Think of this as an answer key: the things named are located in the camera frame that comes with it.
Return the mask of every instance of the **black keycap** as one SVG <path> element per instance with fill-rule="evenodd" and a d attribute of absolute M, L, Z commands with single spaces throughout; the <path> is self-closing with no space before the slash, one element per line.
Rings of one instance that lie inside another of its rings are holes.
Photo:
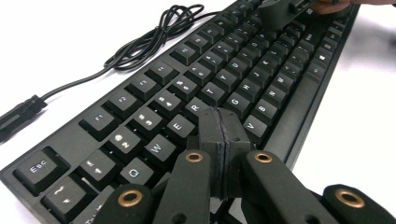
<path fill-rule="evenodd" d="M 171 56 L 184 65 L 190 65 L 198 57 L 199 53 L 185 44 L 178 45 L 171 53 Z"/>
<path fill-rule="evenodd" d="M 42 203 L 62 223 L 72 221 L 96 196 L 76 175 L 67 176 L 49 191 Z"/>
<path fill-rule="evenodd" d="M 225 60 L 220 58 L 220 56 L 218 56 L 212 51 L 206 53 L 204 57 L 202 57 L 202 59 L 199 61 L 199 63 L 207 67 L 214 73 L 217 73 L 226 64 Z"/>
<path fill-rule="evenodd" d="M 224 42 L 219 42 L 212 49 L 215 54 L 220 55 L 226 62 L 230 61 L 230 59 L 235 55 L 236 51 L 234 48 L 230 47 Z"/>
<path fill-rule="evenodd" d="M 277 108 L 263 99 L 254 106 L 251 115 L 271 126 L 276 118 Z"/>
<path fill-rule="evenodd" d="M 198 35 L 201 35 L 203 38 L 207 39 L 211 45 L 213 45 L 221 39 L 221 30 L 216 26 L 209 24 L 202 28 Z"/>
<path fill-rule="evenodd" d="M 222 106 L 232 110 L 239 119 L 243 120 L 248 115 L 251 103 L 240 94 L 233 92 Z"/>
<path fill-rule="evenodd" d="M 269 84 L 270 76 L 271 72 L 259 66 L 255 66 L 247 74 L 247 79 L 259 85 L 261 89 L 264 89 Z"/>
<path fill-rule="evenodd" d="M 203 87 L 215 74 L 201 65 L 200 63 L 193 64 L 186 72 L 185 76 L 198 86 Z"/>
<path fill-rule="evenodd" d="M 195 124 L 198 124 L 198 118 L 201 112 L 210 107 L 200 99 L 194 97 L 184 108 L 183 115 L 185 115 Z"/>
<path fill-rule="evenodd" d="M 227 94 L 224 90 L 209 82 L 198 93 L 198 97 L 208 105 L 220 106 L 227 99 Z"/>
<path fill-rule="evenodd" d="M 286 93 L 271 84 L 262 95 L 262 99 L 268 101 L 276 108 L 280 108 L 286 101 Z"/>
<path fill-rule="evenodd" d="M 175 162 L 179 151 L 168 139 L 157 134 L 146 146 L 143 155 L 163 170 L 170 168 Z"/>
<path fill-rule="evenodd" d="M 46 147 L 19 165 L 14 175 L 37 196 L 67 170 L 65 162 L 51 148 Z"/>
<path fill-rule="evenodd" d="M 128 91 L 131 91 L 139 99 L 145 102 L 160 89 L 160 85 L 144 74 L 134 78 L 131 85 L 127 87 Z"/>
<path fill-rule="evenodd" d="M 156 96 L 151 106 L 158 110 L 162 116 L 171 119 L 183 107 L 183 104 L 174 94 L 165 90 Z"/>
<path fill-rule="evenodd" d="M 73 220 L 73 224 L 90 224 L 100 211 L 108 196 L 114 191 L 114 188 L 107 186 L 100 194 Z"/>
<path fill-rule="evenodd" d="M 250 67 L 247 63 L 244 63 L 235 57 L 227 63 L 226 69 L 232 74 L 236 75 L 239 80 L 241 80 L 248 73 Z"/>
<path fill-rule="evenodd" d="M 119 90 L 108 98 L 106 107 L 122 119 L 128 119 L 143 103 L 126 90 Z"/>
<path fill-rule="evenodd" d="M 238 85 L 238 78 L 229 71 L 221 69 L 215 75 L 212 82 L 222 88 L 225 92 L 231 93 Z"/>
<path fill-rule="evenodd" d="M 197 134 L 195 125 L 181 115 L 176 115 L 169 121 L 164 131 L 181 146 L 186 145 L 188 136 Z"/>
<path fill-rule="evenodd" d="M 244 122 L 244 128 L 250 140 L 258 146 L 262 144 L 268 126 L 254 116 L 249 115 Z"/>
<path fill-rule="evenodd" d="M 154 170 L 142 162 L 139 158 L 134 158 L 120 172 L 121 183 L 132 183 L 151 187 L 156 181 L 157 175 Z"/>
<path fill-rule="evenodd" d="M 187 77 L 179 77 L 170 87 L 169 91 L 174 93 L 178 98 L 188 102 L 199 91 L 197 84 L 193 83 Z"/>
<path fill-rule="evenodd" d="M 172 78 L 177 76 L 178 71 L 169 66 L 167 63 L 159 61 L 152 65 L 146 74 L 154 79 L 157 83 L 160 83 L 160 85 L 164 86 L 168 84 Z"/>
<path fill-rule="evenodd" d="M 98 149 L 79 166 L 79 173 L 97 189 L 104 189 L 120 172 L 112 156 Z"/>
<path fill-rule="evenodd" d="M 200 35 L 193 35 L 186 45 L 197 51 L 200 55 L 210 48 L 210 43 Z"/>
<path fill-rule="evenodd" d="M 85 115 L 79 125 L 96 140 L 102 141 L 119 126 L 119 123 L 111 114 L 98 106 Z"/>
<path fill-rule="evenodd" d="M 259 99 L 262 93 L 262 89 L 260 88 L 260 86 L 247 78 L 242 80 L 242 82 L 239 84 L 238 88 L 236 88 L 235 91 L 241 94 L 241 96 L 245 97 L 251 103 Z"/>
<path fill-rule="evenodd" d="M 163 118 L 148 107 L 143 108 L 134 116 L 130 124 L 147 139 L 153 138 L 163 127 Z"/>
<path fill-rule="evenodd" d="M 145 141 L 126 127 L 118 129 L 106 143 L 106 147 L 124 163 L 136 157 L 144 145 Z"/>

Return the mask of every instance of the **keyboard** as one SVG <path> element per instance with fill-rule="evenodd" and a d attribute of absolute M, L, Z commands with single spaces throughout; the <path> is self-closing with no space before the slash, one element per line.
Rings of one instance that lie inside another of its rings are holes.
<path fill-rule="evenodd" d="M 256 148 L 291 168 L 358 8 L 341 18 L 308 9 L 271 32 L 259 3 L 226 7 L 12 162 L 2 181 L 43 223 L 90 223 L 118 186 L 167 178 L 210 106 L 236 113 Z M 211 221 L 244 222 L 239 204 L 213 199 Z"/>

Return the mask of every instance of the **keyboard cable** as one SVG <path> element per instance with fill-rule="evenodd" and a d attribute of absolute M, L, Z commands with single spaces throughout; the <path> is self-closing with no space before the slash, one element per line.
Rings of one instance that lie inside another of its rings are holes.
<path fill-rule="evenodd" d="M 122 46 L 105 62 L 103 70 L 89 77 L 82 78 L 65 84 L 53 91 L 49 91 L 42 97 L 34 95 L 32 98 L 16 105 L 13 109 L 0 117 L 0 143 L 5 142 L 12 134 L 23 129 L 23 124 L 33 119 L 35 115 L 47 106 L 45 101 L 51 96 L 96 79 L 112 68 L 118 71 L 131 71 L 137 69 L 150 59 L 168 40 L 183 35 L 196 21 L 218 14 L 218 12 L 211 12 L 197 17 L 204 8 L 205 7 L 200 4 L 190 7 L 178 5 L 171 6 L 163 12 L 157 27 Z"/>

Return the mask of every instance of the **keycap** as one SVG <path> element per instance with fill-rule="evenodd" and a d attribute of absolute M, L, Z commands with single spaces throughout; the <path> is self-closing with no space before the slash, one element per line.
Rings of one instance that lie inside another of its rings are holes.
<path fill-rule="evenodd" d="M 108 139 L 106 147 L 121 161 L 128 163 L 136 157 L 146 142 L 127 127 L 116 130 Z"/>
<path fill-rule="evenodd" d="M 182 146 L 186 145 L 187 136 L 194 136 L 197 134 L 195 125 L 181 115 L 176 115 L 169 121 L 164 131 L 170 138 L 174 139 L 175 142 Z"/>
<path fill-rule="evenodd" d="M 69 169 L 49 147 L 37 151 L 15 170 L 14 175 L 35 196 L 47 189 Z"/>
<path fill-rule="evenodd" d="M 151 106 L 167 119 L 173 118 L 183 107 L 182 101 L 170 91 L 163 91 L 151 103 Z"/>
<path fill-rule="evenodd" d="M 159 84 L 144 74 L 134 78 L 131 85 L 127 87 L 128 91 L 145 102 L 160 89 L 161 86 Z"/>
<path fill-rule="evenodd" d="M 62 223 L 72 221 L 96 196 L 76 175 L 67 176 L 43 198 L 42 203 Z"/>
<path fill-rule="evenodd" d="M 177 76 L 178 71 L 167 63 L 160 61 L 152 65 L 146 74 L 154 79 L 157 83 L 164 86 L 168 84 L 172 78 Z"/>
<path fill-rule="evenodd" d="M 179 149 L 175 144 L 157 134 L 146 146 L 143 155 L 163 170 L 167 170 L 175 162 Z"/>
<path fill-rule="evenodd" d="M 202 101 L 211 106 L 220 106 L 227 98 L 225 91 L 212 82 L 207 83 L 198 93 L 198 96 Z"/>
<path fill-rule="evenodd" d="M 147 139 L 153 138 L 163 127 L 163 118 L 148 107 L 144 107 L 131 120 L 130 124 Z"/>
<path fill-rule="evenodd" d="M 85 115 L 79 125 L 96 140 L 102 141 L 119 126 L 119 123 L 111 114 L 98 106 Z"/>
<path fill-rule="evenodd" d="M 97 189 L 102 190 L 120 172 L 120 168 L 120 164 L 111 155 L 98 149 L 79 166 L 79 172 Z"/>
<path fill-rule="evenodd" d="M 134 158 L 125 168 L 120 172 L 120 182 L 127 184 L 139 184 L 152 187 L 158 176 L 154 173 L 148 165 L 142 162 L 139 158 Z"/>
<path fill-rule="evenodd" d="M 143 103 L 122 89 L 114 93 L 106 102 L 106 107 L 121 119 L 128 119 Z"/>
<path fill-rule="evenodd" d="M 107 186 L 100 194 L 73 220 L 74 224 L 90 224 L 100 211 L 108 196 L 114 191 L 112 186 Z"/>

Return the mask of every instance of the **keyboard frame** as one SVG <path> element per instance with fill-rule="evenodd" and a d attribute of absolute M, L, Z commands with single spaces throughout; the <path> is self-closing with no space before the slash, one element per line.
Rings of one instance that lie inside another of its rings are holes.
<path fill-rule="evenodd" d="M 309 112 L 304 120 L 303 126 L 301 127 L 301 130 L 299 131 L 299 134 L 291 148 L 290 154 L 288 158 L 286 159 L 285 163 L 286 165 L 292 169 L 294 163 L 296 162 L 298 155 L 301 151 L 301 148 L 304 144 L 304 140 L 308 135 L 308 131 L 312 125 L 312 122 L 315 118 L 315 115 L 318 111 L 318 107 L 320 105 L 320 102 L 324 96 L 324 93 L 327 89 L 327 86 L 331 80 L 332 73 L 334 71 L 334 68 L 339 60 L 339 57 L 341 55 L 342 49 L 344 48 L 345 43 L 347 42 L 347 36 L 349 35 L 354 20 L 356 19 L 357 12 L 359 10 L 359 6 L 355 6 L 351 12 L 350 16 L 350 21 L 348 22 L 345 31 L 342 35 L 342 38 L 340 39 L 340 42 L 338 43 L 338 47 L 336 52 L 334 53 L 332 57 L 332 61 L 329 64 L 329 67 L 325 73 L 325 76 L 320 84 L 320 87 L 318 89 L 318 92 L 316 94 L 315 100 L 313 101 Z M 217 15 L 210 19 L 209 21 L 203 23 L 200 27 L 203 27 L 203 25 L 213 21 L 216 17 L 220 16 Z M 1 172 L 0 172 L 0 179 L 2 182 L 9 188 L 9 190 L 12 191 L 12 193 L 24 204 L 25 207 L 28 208 L 28 210 L 35 215 L 35 217 L 42 223 L 60 223 L 58 219 L 56 219 L 55 216 L 53 216 L 51 213 L 49 213 L 48 209 L 45 208 L 41 200 L 42 198 L 51 190 L 51 187 L 48 187 L 46 190 L 44 190 L 39 196 L 35 197 L 33 194 L 15 177 L 13 174 L 14 170 L 26 159 L 30 158 L 33 154 L 35 154 L 38 150 L 41 150 L 45 147 L 51 146 L 57 153 L 61 154 L 61 156 L 69 161 L 68 158 L 78 158 L 74 153 L 65 153 L 62 152 L 62 147 L 61 149 L 56 148 L 57 145 L 65 144 L 68 145 L 69 147 L 76 147 L 76 146 L 83 146 L 84 144 L 88 144 L 88 141 L 84 141 L 83 139 L 85 136 L 88 138 L 92 138 L 94 141 L 94 146 L 90 146 L 91 148 L 98 149 L 102 147 L 105 142 L 108 140 L 109 136 L 106 137 L 104 140 L 98 142 L 96 141 L 91 135 L 89 135 L 84 129 L 82 129 L 79 126 L 79 122 L 81 121 L 81 118 L 83 118 L 86 114 L 88 114 L 92 108 L 95 108 L 100 105 L 104 105 L 105 102 L 107 101 L 108 97 L 111 96 L 115 91 L 124 89 L 132 80 L 132 78 L 138 76 L 139 74 L 144 74 L 146 71 L 150 69 L 150 67 L 155 64 L 158 61 L 167 61 L 171 62 L 173 67 L 179 72 L 179 74 L 175 77 L 178 78 L 179 76 L 182 76 L 187 70 L 189 69 L 188 66 L 185 66 L 184 64 L 180 63 L 176 59 L 170 56 L 170 53 L 177 47 L 178 43 L 185 42 L 190 36 L 194 34 L 198 34 L 200 32 L 200 27 L 197 27 L 195 31 L 189 33 L 186 35 L 183 39 L 178 41 L 173 47 L 169 48 L 165 52 L 163 52 L 160 55 L 156 55 L 156 58 L 152 60 L 150 63 L 147 63 L 144 67 L 139 69 L 135 74 L 131 75 L 128 77 L 125 81 L 123 81 L 119 86 L 115 87 L 112 91 L 108 92 L 105 94 L 103 97 L 101 97 L 98 101 L 90 105 L 88 108 L 84 109 L 81 113 L 76 115 L 73 119 L 69 120 L 65 125 L 63 125 L 61 128 L 59 128 L 57 131 L 46 137 L 44 140 L 42 140 L 40 143 L 38 143 L 36 146 L 32 147 L 28 151 L 26 151 L 23 155 L 18 157 L 14 162 L 6 166 Z M 170 81 L 167 85 L 163 86 L 162 90 L 167 89 L 170 85 L 172 85 L 173 81 Z M 141 108 L 144 106 L 149 105 L 153 101 L 154 97 L 151 97 L 150 100 L 146 101 Z M 138 109 L 136 112 L 132 114 L 131 117 L 123 121 L 119 126 L 124 126 L 123 124 L 129 123 L 130 120 L 134 117 L 136 113 L 140 111 Z M 75 125 L 79 127 L 79 131 L 74 130 Z M 80 138 L 80 141 L 69 141 L 69 134 L 82 134 L 83 137 Z M 58 180 L 56 180 L 52 186 L 57 185 L 62 179 L 64 179 L 66 176 L 74 173 L 76 169 L 80 166 L 80 164 L 86 160 L 86 157 L 80 157 L 80 160 L 74 160 L 73 164 L 69 164 L 69 170 L 64 173 Z"/>

